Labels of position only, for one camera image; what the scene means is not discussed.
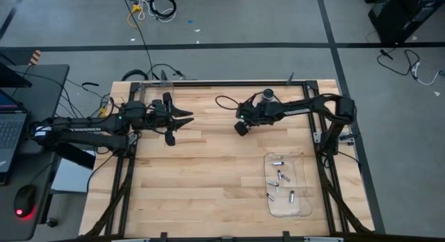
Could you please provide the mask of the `black laptop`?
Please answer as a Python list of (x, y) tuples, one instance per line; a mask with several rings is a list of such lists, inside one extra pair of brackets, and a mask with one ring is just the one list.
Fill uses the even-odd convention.
[(28, 111), (0, 90), (0, 186), (5, 186), (20, 143)]

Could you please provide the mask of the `black aluminium table frame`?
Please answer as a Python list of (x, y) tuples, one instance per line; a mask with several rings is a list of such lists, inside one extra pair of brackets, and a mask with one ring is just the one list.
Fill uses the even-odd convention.
[[(124, 235), (168, 242), (182, 239), (239, 242), (244, 238), (327, 236), (341, 229), (339, 210), (321, 187), (313, 133), (325, 128), (318, 117), (299, 115), (246, 136), (234, 130), (234, 102), (271, 88), (284, 102), (338, 93), (333, 80), (178, 81), (177, 108), (194, 120), (176, 134), (176, 144), (146, 131), (139, 140)], [(263, 179), (267, 153), (301, 152), (312, 213), (275, 218), (268, 212)]]

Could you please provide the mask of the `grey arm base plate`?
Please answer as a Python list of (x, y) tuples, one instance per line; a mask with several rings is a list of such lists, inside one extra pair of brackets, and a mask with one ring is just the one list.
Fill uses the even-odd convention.
[[(313, 138), (315, 143), (321, 142), (321, 131), (316, 131), (313, 133)], [(354, 145), (355, 139), (360, 136), (360, 133), (352, 133), (352, 132), (342, 132), (339, 136), (339, 143), (345, 143), (347, 145)]]

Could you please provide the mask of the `black flat desk monitor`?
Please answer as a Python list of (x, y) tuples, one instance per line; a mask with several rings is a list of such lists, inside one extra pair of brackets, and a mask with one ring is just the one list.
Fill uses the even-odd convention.
[(30, 88), (32, 83), (0, 63), (0, 88)]

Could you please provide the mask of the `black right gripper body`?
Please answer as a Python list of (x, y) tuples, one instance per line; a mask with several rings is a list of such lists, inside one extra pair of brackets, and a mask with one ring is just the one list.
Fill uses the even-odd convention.
[(238, 135), (246, 135), (251, 127), (264, 124), (265, 118), (261, 116), (261, 107), (254, 106), (252, 103), (241, 103), (236, 109), (236, 118), (238, 122), (234, 128)]

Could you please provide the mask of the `large black equipment case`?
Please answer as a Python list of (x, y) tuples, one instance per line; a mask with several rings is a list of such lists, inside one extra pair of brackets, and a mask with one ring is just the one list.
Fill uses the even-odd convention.
[(385, 44), (406, 41), (445, 0), (377, 0), (369, 19)]

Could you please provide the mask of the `black computer mouse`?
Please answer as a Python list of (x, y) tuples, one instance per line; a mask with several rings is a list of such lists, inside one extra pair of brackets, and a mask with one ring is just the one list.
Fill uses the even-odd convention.
[(35, 206), (35, 197), (36, 187), (32, 184), (27, 184), (17, 191), (13, 207), (18, 218), (25, 218), (32, 213)]

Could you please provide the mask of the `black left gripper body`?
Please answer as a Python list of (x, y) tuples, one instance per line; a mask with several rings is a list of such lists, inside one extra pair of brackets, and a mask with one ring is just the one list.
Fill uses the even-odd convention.
[(157, 134), (164, 135), (165, 142), (168, 146), (175, 145), (175, 137), (173, 136), (174, 118), (171, 114), (172, 97), (169, 92), (163, 94), (163, 99), (154, 99), (146, 109), (143, 117), (143, 129), (153, 131)]

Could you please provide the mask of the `clear plastic tray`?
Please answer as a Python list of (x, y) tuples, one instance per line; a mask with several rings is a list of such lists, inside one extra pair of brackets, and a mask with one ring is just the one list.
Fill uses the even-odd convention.
[(154, 99), (163, 99), (163, 94), (165, 92), (169, 92), (173, 94), (173, 84), (170, 81), (160, 81), (160, 82), (149, 82), (144, 81), (138, 84), (137, 90), (135, 91), (135, 99), (141, 102), (143, 106), (143, 116), (141, 122), (141, 129), (143, 129), (143, 117), (146, 113), (149, 113), (149, 110), (146, 107), (152, 103)]
[[(283, 166), (273, 166), (272, 162), (283, 161)], [(287, 182), (278, 179), (277, 171), (291, 179)], [(263, 179), (265, 193), (271, 194), (275, 201), (266, 197), (268, 212), (275, 218), (301, 218), (312, 214), (312, 204), (308, 196), (305, 177), (305, 162), (301, 152), (267, 153), (263, 159)], [(271, 186), (267, 181), (278, 182)], [(289, 202), (290, 191), (295, 191), (294, 203)]]

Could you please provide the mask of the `grey desk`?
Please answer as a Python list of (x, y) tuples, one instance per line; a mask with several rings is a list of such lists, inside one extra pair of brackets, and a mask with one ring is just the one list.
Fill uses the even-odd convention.
[[(27, 68), (21, 65), (13, 69), (25, 72), (26, 79), (33, 84), (30, 88), (20, 88), (18, 91), (6, 90), (8, 94), (14, 94), (13, 99), (31, 112), (27, 123), (53, 116), (69, 66), (37, 65)], [(55, 153), (44, 150), (25, 131), (22, 132), (7, 183), (0, 185), (0, 242), (27, 241), (33, 237), (36, 226), (43, 222), (42, 215), (54, 179), (57, 159)], [(19, 218), (15, 215), (13, 202), (18, 190), (27, 184), (35, 186), (35, 204), (27, 217)]]

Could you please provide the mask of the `white grey box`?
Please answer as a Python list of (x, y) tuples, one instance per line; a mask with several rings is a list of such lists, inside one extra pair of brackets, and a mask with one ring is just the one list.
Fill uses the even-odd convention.
[(86, 193), (92, 169), (85, 168), (67, 159), (61, 159), (51, 189), (74, 193)]

